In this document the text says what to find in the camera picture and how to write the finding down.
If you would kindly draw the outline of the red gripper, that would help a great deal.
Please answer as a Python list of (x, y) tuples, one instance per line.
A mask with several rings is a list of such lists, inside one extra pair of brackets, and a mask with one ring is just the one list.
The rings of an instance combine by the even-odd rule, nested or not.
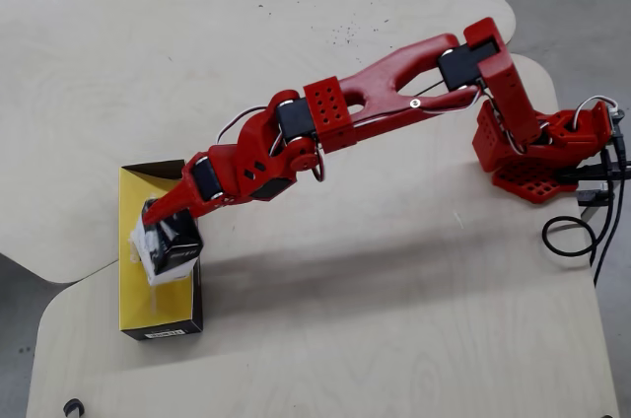
[[(251, 200), (269, 201), (294, 184), (299, 172), (320, 179), (315, 126), (307, 100), (297, 92), (282, 91), (268, 105), (242, 111), (220, 133), (239, 121), (244, 124), (237, 142), (212, 145), (191, 163), (191, 173), (185, 165), (177, 185), (142, 215), (144, 225), (185, 209), (197, 219)], [(201, 199), (206, 203), (198, 204)]]

